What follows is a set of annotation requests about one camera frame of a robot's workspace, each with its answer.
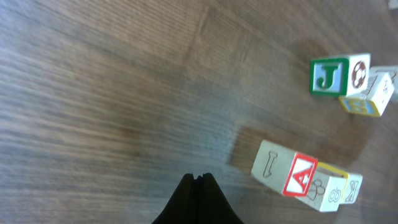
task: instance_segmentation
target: green square border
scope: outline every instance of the green square border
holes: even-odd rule
[[[340,83],[340,92],[331,93],[327,91],[313,90],[314,87],[314,76],[315,76],[315,64],[316,63],[343,63],[343,77]],[[311,61],[311,77],[310,77],[310,93],[319,96],[345,96],[347,95],[348,86],[348,72],[349,72],[349,59],[348,58],[326,58],[326,59],[315,59]]]

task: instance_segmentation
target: wooden table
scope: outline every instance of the wooden table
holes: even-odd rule
[[[0,1],[0,223],[150,223],[211,172],[245,223],[396,223],[398,103],[347,114],[311,58],[398,63],[385,0]],[[364,175],[318,213],[249,176],[262,139]]]

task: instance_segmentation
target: block with red border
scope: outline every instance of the block with red border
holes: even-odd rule
[[[288,197],[304,197],[318,165],[316,158],[263,140],[251,175]]]

